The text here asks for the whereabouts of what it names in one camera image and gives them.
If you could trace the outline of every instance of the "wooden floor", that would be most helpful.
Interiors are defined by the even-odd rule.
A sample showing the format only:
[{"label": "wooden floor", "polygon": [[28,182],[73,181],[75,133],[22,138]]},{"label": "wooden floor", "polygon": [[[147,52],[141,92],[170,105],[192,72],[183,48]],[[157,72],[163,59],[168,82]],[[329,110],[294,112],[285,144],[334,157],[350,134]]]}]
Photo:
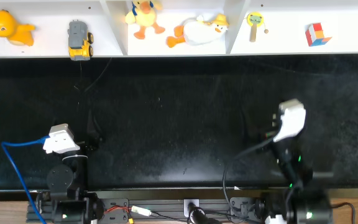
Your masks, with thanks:
[{"label": "wooden floor", "polygon": [[[342,198],[333,199],[332,204],[341,202],[350,202],[356,208],[356,223],[358,223],[358,198]],[[0,223],[3,224],[24,224],[25,213],[27,208],[27,202],[0,202]],[[351,208],[345,206],[334,210],[334,223],[335,224],[351,224]],[[176,222],[160,222],[164,224],[176,223]]]}]

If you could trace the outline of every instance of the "blue cable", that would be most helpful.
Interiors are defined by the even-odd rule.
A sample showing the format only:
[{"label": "blue cable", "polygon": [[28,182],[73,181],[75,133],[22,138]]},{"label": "blue cable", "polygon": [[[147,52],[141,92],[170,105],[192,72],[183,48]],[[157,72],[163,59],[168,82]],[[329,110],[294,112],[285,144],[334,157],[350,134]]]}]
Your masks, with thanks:
[{"label": "blue cable", "polygon": [[2,146],[2,149],[4,150],[7,158],[9,159],[9,161],[11,162],[13,168],[15,169],[16,173],[17,173],[17,176],[19,177],[19,180],[20,182],[22,182],[22,185],[23,185],[23,188],[24,188],[24,191],[25,191],[25,194],[27,194],[27,197],[29,198],[29,202],[32,206],[32,208],[34,209],[34,212],[35,214],[38,216],[38,218],[40,219],[40,221],[42,222],[42,224],[47,224],[47,222],[45,222],[44,218],[42,218],[40,212],[37,210],[37,207],[35,206],[35,203],[34,201],[31,199],[31,195],[30,195],[30,192],[27,188],[27,186],[25,185],[24,183],[24,179],[22,177],[22,175],[20,174],[15,162],[13,161],[11,155],[9,154],[9,152],[7,151],[6,149],[6,146],[10,146],[10,147],[22,147],[22,146],[31,146],[31,145],[34,145],[34,144],[43,144],[45,143],[45,140],[49,138],[49,136],[45,136],[41,139],[38,139],[36,141],[31,141],[31,142],[24,142],[24,143],[9,143],[9,142],[2,142],[1,143],[1,146]]}]

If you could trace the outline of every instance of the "duck beak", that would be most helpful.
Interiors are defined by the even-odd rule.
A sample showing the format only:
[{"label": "duck beak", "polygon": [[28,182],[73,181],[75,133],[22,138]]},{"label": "duck beak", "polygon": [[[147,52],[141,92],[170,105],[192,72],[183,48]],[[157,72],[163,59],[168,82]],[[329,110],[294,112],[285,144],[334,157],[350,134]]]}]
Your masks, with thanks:
[{"label": "duck beak", "polygon": [[149,14],[152,10],[152,8],[150,7],[150,1],[142,2],[142,4],[140,4],[140,10],[142,10],[144,14]]}]

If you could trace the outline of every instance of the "yellow hat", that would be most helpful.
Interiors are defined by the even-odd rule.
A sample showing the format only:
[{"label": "yellow hat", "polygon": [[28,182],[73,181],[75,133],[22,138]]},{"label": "yellow hat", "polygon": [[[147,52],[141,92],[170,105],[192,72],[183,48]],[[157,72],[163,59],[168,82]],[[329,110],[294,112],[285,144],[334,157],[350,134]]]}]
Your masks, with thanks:
[{"label": "yellow hat", "polygon": [[220,26],[228,26],[229,25],[229,23],[226,20],[226,16],[223,14],[219,14],[218,16],[216,16],[216,19],[214,21],[212,21],[212,23],[215,23]]}]

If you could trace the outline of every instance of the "blue cube face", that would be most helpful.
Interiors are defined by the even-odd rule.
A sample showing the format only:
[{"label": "blue cube face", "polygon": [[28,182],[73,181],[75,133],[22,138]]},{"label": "blue cube face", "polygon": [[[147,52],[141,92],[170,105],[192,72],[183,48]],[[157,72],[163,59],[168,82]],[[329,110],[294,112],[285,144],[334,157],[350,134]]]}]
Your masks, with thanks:
[{"label": "blue cube face", "polygon": [[310,47],[314,47],[314,46],[319,46],[319,45],[324,45],[326,42],[323,43],[323,39],[317,39],[315,40]]}]

